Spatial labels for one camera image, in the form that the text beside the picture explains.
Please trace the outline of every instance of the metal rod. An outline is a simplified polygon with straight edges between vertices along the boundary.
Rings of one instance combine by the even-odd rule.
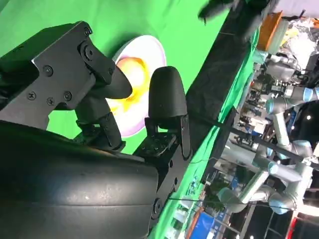
[[[227,227],[229,230],[231,230],[231,231],[233,231],[233,232],[235,232],[235,233],[237,233],[237,234],[240,234],[240,231],[238,231],[238,230],[236,230],[236,229],[234,229],[234,228],[228,226],[228,224],[226,224],[226,223],[224,223],[224,222],[221,222],[220,220],[218,220],[218,219],[216,219],[216,218],[215,218],[215,221],[217,221],[218,223],[220,223],[220,224],[222,224],[223,226]]]
[[[203,117],[201,115],[199,115],[198,113],[195,113],[193,111],[189,111],[189,116],[190,117],[193,117],[193,118],[196,118],[198,119],[199,121],[203,122],[204,124],[206,125],[209,125],[209,126],[216,126],[216,127],[219,127],[221,129],[224,129],[224,130],[228,130],[242,138],[248,138],[248,137],[251,137],[254,141],[254,143],[259,143],[259,144],[262,144],[263,146],[266,146],[267,148],[271,148],[273,149],[274,151],[278,152],[278,153],[281,153],[285,156],[287,156],[288,158],[291,158],[291,159],[294,159],[296,161],[302,161],[304,158],[299,156],[299,155],[296,155],[294,153],[291,153],[290,151],[288,150],[285,150],[283,148],[280,148],[272,143],[269,143],[269,142],[266,142],[265,140],[261,139],[260,137],[255,137],[255,136],[251,136],[250,134],[248,133],[245,133],[239,129],[236,129],[236,128],[233,128],[231,126],[228,126],[226,124],[223,124],[215,119],[212,119],[212,118],[209,118],[209,117]]]
[[[269,219],[269,222],[268,222],[268,225],[267,225],[267,228],[266,228],[266,232],[264,234],[264,239],[266,239],[266,237],[267,237],[268,230],[269,230],[269,227],[270,227],[270,223],[271,223],[271,220],[273,219],[274,214],[275,214],[275,212],[273,211],[273,213],[270,216],[270,219]]]
[[[270,230],[271,232],[273,232],[274,234],[280,236],[280,237],[283,237],[283,235],[281,235],[279,232],[275,231],[274,229],[272,228],[268,228],[268,230]]]

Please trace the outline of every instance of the black rubber cover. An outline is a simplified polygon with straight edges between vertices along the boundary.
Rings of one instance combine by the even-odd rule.
[[[185,91],[179,72],[172,66],[154,71],[149,93],[149,117],[169,118],[187,114]]]
[[[142,239],[158,173],[143,159],[0,121],[1,239]]]

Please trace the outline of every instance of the green table surface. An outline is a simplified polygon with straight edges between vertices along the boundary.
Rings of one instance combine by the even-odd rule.
[[[205,26],[197,15],[207,0],[0,0],[0,56],[46,27],[86,21],[93,43],[112,57],[127,41],[152,35],[162,43],[167,64],[176,67],[187,90],[199,72],[227,13]],[[48,130],[76,136],[74,112],[53,112]],[[133,153],[146,131],[126,138]]]

